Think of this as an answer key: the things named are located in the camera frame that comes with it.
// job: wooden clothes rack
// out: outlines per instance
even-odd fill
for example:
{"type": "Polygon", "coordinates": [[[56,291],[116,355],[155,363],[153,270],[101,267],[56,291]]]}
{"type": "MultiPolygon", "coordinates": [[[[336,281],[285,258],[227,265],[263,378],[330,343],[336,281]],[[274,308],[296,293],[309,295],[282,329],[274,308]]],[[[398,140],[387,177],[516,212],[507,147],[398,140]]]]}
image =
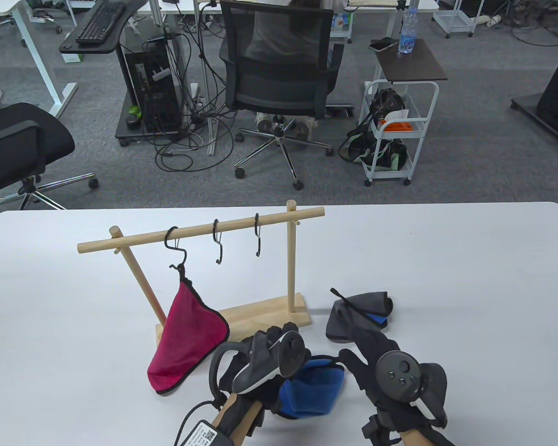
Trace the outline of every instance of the wooden clothes rack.
{"type": "MultiPolygon", "coordinates": [[[[296,226],[300,220],[324,216],[324,208],[310,208],[297,210],[296,202],[288,200],[287,212],[279,214],[260,215],[258,226],[287,223],[287,295],[273,299],[262,300],[219,311],[230,325],[230,340],[240,341],[247,336],[253,335],[258,330],[266,330],[271,325],[282,327],[291,321],[303,327],[310,325],[312,320],[308,314],[306,303],[301,293],[296,293],[296,226]]],[[[255,218],[248,217],[237,220],[223,221],[217,223],[217,232],[236,231],[239,229],[253,228],[255,218]]],[[[166,325],[167,317],[163,308],[153,292],[147,277],[143,273],[139,262],[130,249],[131,246],[140,244],[157,243],[164,241],[167,231],[148,232],[135,236],[124,236],[118,226],[109,229],[112,238],[97,240],[95,242],[84,242],[77,244],[80,254],[113,249],[115,254],[121,253],[130,271],[136,278],[140,288],[145,293],[151,308],[159,320],[156,327],[157,343],[161,339],[163,327],[166,325]]],[[[192,236],[203,236],[213,233],[213,223],[191,226],[187,228],[174,229],[169,233],[168,240],[188,238],[192,236]]]]}

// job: black glove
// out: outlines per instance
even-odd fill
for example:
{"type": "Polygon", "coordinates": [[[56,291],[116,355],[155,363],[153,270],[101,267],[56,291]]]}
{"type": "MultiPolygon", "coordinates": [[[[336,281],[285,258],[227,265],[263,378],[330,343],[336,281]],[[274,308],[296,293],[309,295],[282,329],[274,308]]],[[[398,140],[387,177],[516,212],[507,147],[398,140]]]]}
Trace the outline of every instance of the black glove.
{"type": "Polygon", "coordinates": [[[339,352],[339,360],[355,376],[360,390],[364,390],[368,399],[376,406],[380,424],[390,431],[400,433],[430,427],[430,422],[417,407],[391,399],[385,395],[376,381],[376,363],[387,351],[399,350],[398,344],[379,331],[366,331],[359,327],[351,327],[349,336],[368,361],[368,365],[347,348],[339,352]]]}
{"type": "MultiPolygon", "coordinates": [[[[288,331],[298,331],[298,326],[292,322],[286,323],[283,328],[270,327],[266,332],[259,331],[258,333],[263,333],[268,336],[268,344],[272,346],[277,340],[288,331]]],[[[249,336],[242,342],[251,345],[254,336],[249,336]]],[[[310,352],[306,350],[307,357],[310,356],[310,352]]],[[[248,357],[243,353],[236,353],[233,357],[230,366],[227,368],[226,373],[223,374],[219,380],[219,389],[232,393],[232,383],[236,375],[248,364],[248,357]]],[[[276,413],[279,407],[279,389],[281,385],[285,382],[285,378],[282,376],[275,376],[271,380],[265,382],[264,384],[258,386],[251,392],[248,392],[243,397],[251,399],[253,401],[260,401],[262,406],[266,409],[270,409],[271,412],[276,413]]]]}

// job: label sticker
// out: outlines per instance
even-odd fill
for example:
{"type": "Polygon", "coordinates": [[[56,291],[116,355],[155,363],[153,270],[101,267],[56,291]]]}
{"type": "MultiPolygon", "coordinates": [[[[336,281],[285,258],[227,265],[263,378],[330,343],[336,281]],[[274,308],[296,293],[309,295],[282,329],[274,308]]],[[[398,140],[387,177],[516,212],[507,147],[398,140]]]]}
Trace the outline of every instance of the label sticker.
{"type": "Polygon", "coordinates": [[[210,446],[216,436],[217,431],[215,429],[200,421],[190,437],[184,442],[184,446],[210,446]]]}

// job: red cloth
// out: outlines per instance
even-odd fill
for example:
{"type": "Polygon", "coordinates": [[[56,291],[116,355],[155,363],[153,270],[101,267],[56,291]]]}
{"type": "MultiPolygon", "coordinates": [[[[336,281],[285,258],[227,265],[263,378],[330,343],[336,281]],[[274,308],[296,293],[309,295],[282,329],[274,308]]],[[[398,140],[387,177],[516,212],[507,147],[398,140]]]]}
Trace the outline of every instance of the red cloth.
{"type": "Polygon", "coordinates": [[[203,303],[190,280],[181,279],[147,369],[153,389],[159,394],[175,390],[229,336],[230,327],[223,316],[203,303]]]}

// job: orange item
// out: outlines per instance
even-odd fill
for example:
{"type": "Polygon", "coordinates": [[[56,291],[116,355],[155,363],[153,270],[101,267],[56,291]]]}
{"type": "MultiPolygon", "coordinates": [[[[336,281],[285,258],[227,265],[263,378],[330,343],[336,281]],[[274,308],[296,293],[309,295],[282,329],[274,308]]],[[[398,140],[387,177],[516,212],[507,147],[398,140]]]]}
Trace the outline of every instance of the orange item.
{"type": "MultiPolygon", "coordinates": [[[[384,119],[380,120],[380,125],[384,125],[386,121],[384,119]]],[[[413,131],[413,126],[410,123],[392,123],[385,131],[413,131]]]]}

